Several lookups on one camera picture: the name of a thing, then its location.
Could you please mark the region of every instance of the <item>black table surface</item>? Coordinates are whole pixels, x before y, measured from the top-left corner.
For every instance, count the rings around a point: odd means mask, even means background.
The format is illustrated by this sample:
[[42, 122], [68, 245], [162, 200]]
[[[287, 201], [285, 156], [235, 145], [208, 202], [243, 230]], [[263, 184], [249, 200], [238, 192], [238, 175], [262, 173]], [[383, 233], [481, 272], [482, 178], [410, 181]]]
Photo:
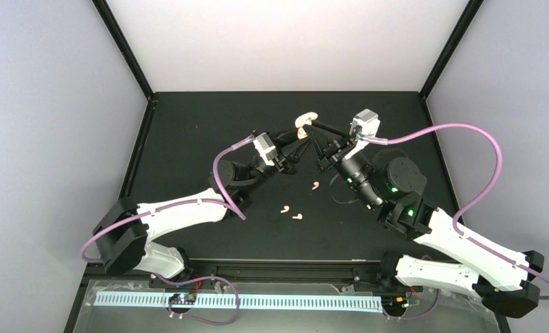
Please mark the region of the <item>black table surface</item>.
[[[395, 138], [429, 126], [416, 92], [160, 92], [130, 196], [154, 203], [190, 196], [209, 187], [215, 156], [233, 143], [259, 133], [293, 128], [306, 112], [321, 122], [349, 130], [352, 117], [368, 108], [378, 113], [378, 137]], [[439, 152], [430, 136], [400, 145], [428, 178], [424, 198], [455, 213]], [[372, 158], [381, 150], [369, 145]], [[226, 158], [247, 162], [253, 145]], [[335, 172], [318, 173], [309, 148], [296, 175], [275, 175], [252, 194], [254, 203], [239, 218], [202, 223], [160, 237], [157, 243], [181, 246], [191, 258], [258, 260], [378, 260], [387, 251], [448, 259], [425, 246], [383, 229], [375, 213], [349, 200]], [[313, 182], [320, 187], [312, 190]], [[289, 213], [281, 214], [284, 205]], [[302, 220], [292, 219], [301, 213]]]

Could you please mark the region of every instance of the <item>purple cable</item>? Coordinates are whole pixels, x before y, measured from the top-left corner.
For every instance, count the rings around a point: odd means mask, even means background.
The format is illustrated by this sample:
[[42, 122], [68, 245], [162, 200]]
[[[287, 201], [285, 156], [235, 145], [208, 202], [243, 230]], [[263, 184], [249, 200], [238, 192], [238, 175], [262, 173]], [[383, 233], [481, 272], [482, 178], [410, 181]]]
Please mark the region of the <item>purple cable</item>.
[[[429, 259], [429, 260], [432, 260], [432, 257], [430, 257], [429, 255], [424, 255], [423, 257], [421, 257], [422, 260], [425, 260], [425, 259]], [[415, 321], [417, 319], [422, 319], [422, 318], [425, 318], [427, 316], [429, 316], [432, 312], [434, 312], [434, 310], [436, 310], [436, 308], [438, 307], [438, 304], [439, 304], [439, 300], [440, 298], [442, 297], [442, 293], [440, 292], [440, 290], [438, 289], [437, 290], [437, 295], [436, 295], [436, 301], [434, 302], [434, 304], [432, 305], [432, 307], [430, 309], [428, 309], [428, 311], [422, 313], [422, 314], [418, 314], [417, 316], [413, 316], [413, 317], [396, 317], [396, 316], [391, 316], [389, 315], [385, 309], [383, 308], [383, 314], [387, 317], [387, 319], [393, 319], [393, 320], [397, 320], [397, 321]]]
[[[491, 142], [491, 145], [495, 149], [496, 164], [495, 164], [495, 171], [493, 172], [493, 176], [491, 177], [491, 180], [489, 181], [489, 183], [487, 183], [487, 186], [473, 200], [471, 200], [463, 208], [461, 208], [458, 212], [456, 212], [456, 214], [454, 214], [454, 217], [452, 218], [452, 228], [460, 236], [464, 236], [463, 231], [458, 227], [458, 219], [460, 219], [462, 214], [465, 213], [467, 210], [469, 210], [470, 207], [473, 207], [476, 203], [481, 201], [487, 195], [487, 193], [489, 193], [489, 191], [491, 191], [491, 189], [493, 188], [493, 186], [497, 182], [497, 179], [499, 178], [499, 175], [501, 174], [501, 167], [503, 165], [503, 154], [501, 153], [501, 147], [499, 146], [499, 144], [497, 143], [497, 141], [495, 140], [495, 138], [492, 135], [490, 135], [489, 133], [487, 133], [487, 131], [485, 131], [485, 130], [477, 127], [477, 126], [473, 126], [473, 125], [470, 125], [470, 124], [467, 124], [467, 123], [445, 123], [445, 124], [442, 124], [442, 125], [430, 126], [428, 128], [424, 128], [423, 130], [418, 130], [415, 133], [406, 135], [404, 137], [400, 137], [398, 139], [383, 139], [383, 138], [377, 138], [377, 137], [364, 137], [363, 140], [366, 141], [366, 142], [369, 142], [371, 144], [380, 144], [380, 145], [384, 145], [384, 146], [387, 146], [387, 145], [390, 145], [390, 144], [402, 144], [402, 143], [410, 141], [412, 139], [421, 137], [422, 135], [426, 135], [426, 134], [434, 132], [436, 130], [442, 130], [444, 128], [468, 128], [469, 130], [474, 130], [476, 132], [479, 132], [484, 137], [486, 137], [489, 140], [489, 142]], [[514, 266], [517, 265], [517, 263], [513, 259], [510, 259], [510, 258], [502, 255], [501, 253], [499, 253], [499, 252], [493, 250], [492, 248], [490, 248], [489, 246], [486, 246], [483, 243], [480, 243], [476, 239], [474, 239], [472, 237], [468, 237], [467, 239], [470, 242], [472, 242], [473, 244], [475, 244], [478, 247], [482, 248], [483, 250], [486, 250], [487, 252], [491, 253], [492, 255], [495, 255], [495, 256], [499, 257], [500, 259], [505, 260], [506, 262], [508, 262], [508, 263], [510, 263]], [[549, 284], [549, 278], [546, 277], [545, 275], [543, 275], [542, 273], [534, 271], [530, 267], [526, 267], [526, 266], [521, 265], [521, 264], [517, 265], [517, 267], [519, 267], [519, 268], [523, 269], [524, 271], [532, 274], [533, 276], [536, 276], [537, 278], [542, 279], [544, 282]], [[539, 296], [539, 299], [549, 300], [549, 295]]]
[[216, 156], [216, 158], [213, 160], [213, 176], [216, 179], [216, 184], [218, 185], [218, 188], [221, 192], [221, 195], [229, 203], [230, 209], [233, 210], [240, 217], [240, 219], [242, 219], [242, 220], [246, 219], [246, 215], [244, 215], [244, 213], [242, 213], [242, 211], [238, 208], [238, 206], [235, 204], [234, 200], [232, 200], [232, 197], [229, 196], [229, 194], [227, 193], [225, 187], [223, 186], [223, 183], [221, 182], [221, 179], [219, 177], [218, 164], [219, 164], [219, 161], [221, 160], [221, 158], [226, 156], [226, 154], [228, 154], [232, 151], [235, 151], [236, 149], [238, 149], [242, 146], [245, 146], [245, 145], [249, 144], [253, 140], [254, 140], [254, 136], [250, 135], [249, 137], [245, 138], [244, 140], [238, 142], [237, 144], [233, 144], [228, 149], [226, 149], [226, 150], [222, 151], [221, 153], [219, 153]]
[[[230, 207], [227, 203], [224, 203], [222, 201], [219, 201], [219, 200], [214, 200], [214, 199], [201, 199], [201, 202], [202, 203], [215, 203], [217, 205], [222, 205], [223, 207], [226, 207], [227, 209], [231, 210], [232, 207]], [[164, 206], [161, 206], [161, 207], [158, 207], [156, 209], [156, 212], [161, 212], [163, 210], [167, 210], [168, 208], [172, 208], [172, 207], [176, 207], [176, 206], [180, 206], [180, 205], [190, 205], [190, 204], [198, 204], [198, 199], [190, 199], [190, 200], [183, 200], [183, 201], [178, 201], [176, 203], [170, 203], [168, 205], [164, 205]], [[142, 217], [145, 217], [145, 216], [148, 216], [150, 215], [151, 213], [150, 212], [145, 212], [145, 213], [142, 213], [142, 214], [138, 214], [138, 215], [134, 215], [134, 216], [130, 216], [126, 219], [123, 219], [121, 221], [117, 221], [116, 223], [113, 223], [111, 224], [109, 227], [101, 230], [100, 232], [97, 232], [93, 237], [91, 237], [91, 239], [89, 239], [87, 241], [87, 243], [85, 243], [85, 245], [83, 245], [81, 248], [80, 248], [80, 258], [85, 260], [86, 262], [89, 262], [89, 263], [92, 263], [92, 264], [102, 264], [103, 263], [103, 260], [101, 259], [96, 259], [96, 258], [89, 258], [85, 255], [85, 251], [87, 250], [87, 248], [93, 244], [97, 239], [100, 239], [103, 235], [107, 234], [108, 232], [111, 232], [119, 227], [121, 227], [122, 225], [125, 225], [129, 222], [133, 222], [133, 221], [136, 221], [137, 219], [141, 219]]]
[[[218, 281], [226, 283], [228, 286], [230, 286], [232, 288], [232, 291], [234, 292], [234, 295], [236, 297], [236, 311], [234, 312], [234, 315], [230, 319], [228, 319], [226, 321], [210, 321], [210, 320], [200, 318], [200, 317], [197, 317], [197, 316], [192, 316], [190, 314], [179, 314], [179, 316], [182, 316], [183, 318], [193, 319], [194, 321], [200, 321], [201, 323], [206, 323], [206, 324], [210, 324], [210, 325], [223, 326], [223, 325], [233, 323], [236, 320], [236, 318], [238, 318], [238, 315], [240, 314], [240, 296], [238, 295], [238, 291], [236, 290], [236, 287], [234, 287], [234, 285], [230, 281], [224, 279], [223, 277], [203, 276], [203, 277], [197, 277], [196, 279], [192, 279], [192, 280], [189, 280], [189, 281], [172, 282], [172, 281], [169, 281], [168, 279], [166, 279], [164, 276], [162, 276], [160, 274], [155, 274], [155, 275], [162, 282], [164, 282], [166, 284], [170, 284], [172, 286], [177, 286], [177, 287], [184, 286], [185, 284], [191, 284], [191, 283], [196, 283], [196, 282], [199, 282], [199, 281], [204, 281], [204, 280], [218, 280]], [[171, 313], [171, 315], [174, 314], [173, 304], [174, 304], [175, 301], [176, 300], [174, 300], [170, 304], [168, 304], [168, 311]]]

